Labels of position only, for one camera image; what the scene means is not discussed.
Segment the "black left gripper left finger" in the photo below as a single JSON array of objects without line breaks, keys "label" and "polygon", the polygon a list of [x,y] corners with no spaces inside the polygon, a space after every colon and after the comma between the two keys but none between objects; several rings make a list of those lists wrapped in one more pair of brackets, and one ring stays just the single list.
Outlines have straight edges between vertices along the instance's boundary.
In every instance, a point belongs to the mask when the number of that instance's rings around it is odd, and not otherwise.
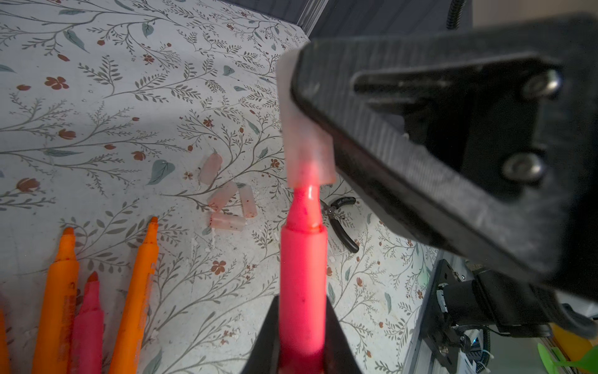
[{"label": "black left gripper left finger", "polygon": [[275,296],[241,374],[279,372],[279,296]]}]

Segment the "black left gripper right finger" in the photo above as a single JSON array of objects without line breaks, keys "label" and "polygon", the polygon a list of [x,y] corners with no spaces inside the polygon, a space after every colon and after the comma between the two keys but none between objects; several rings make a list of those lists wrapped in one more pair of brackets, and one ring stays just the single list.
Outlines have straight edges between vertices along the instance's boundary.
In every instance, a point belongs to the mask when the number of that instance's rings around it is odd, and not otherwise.
[{"label": "black left gripper right finger", "polygon": [[362,374],[329,299],[326,300],[323,355],[325,374]]}]

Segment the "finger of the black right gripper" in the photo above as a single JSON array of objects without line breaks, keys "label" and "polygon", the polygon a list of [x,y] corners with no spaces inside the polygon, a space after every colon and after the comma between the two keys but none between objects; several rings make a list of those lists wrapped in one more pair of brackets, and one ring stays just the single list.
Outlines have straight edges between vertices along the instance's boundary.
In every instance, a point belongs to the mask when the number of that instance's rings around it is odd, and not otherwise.
[{"label": "finger of the black right gripper", "polygon": [[393,230],[597,296],[597,19],[319,39],[291,95]]}]

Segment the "translucent pink pen cap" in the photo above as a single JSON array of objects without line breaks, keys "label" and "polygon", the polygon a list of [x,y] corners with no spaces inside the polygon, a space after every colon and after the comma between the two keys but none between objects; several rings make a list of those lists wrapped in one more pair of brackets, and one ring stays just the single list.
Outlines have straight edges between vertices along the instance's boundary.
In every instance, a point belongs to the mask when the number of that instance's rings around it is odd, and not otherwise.
[{"label": "translucent pink pen cap", "polygon": [[223,163],[222,157],[214,152],[205,160],[199,171],[198,180],[203,185],[212,185]]}]

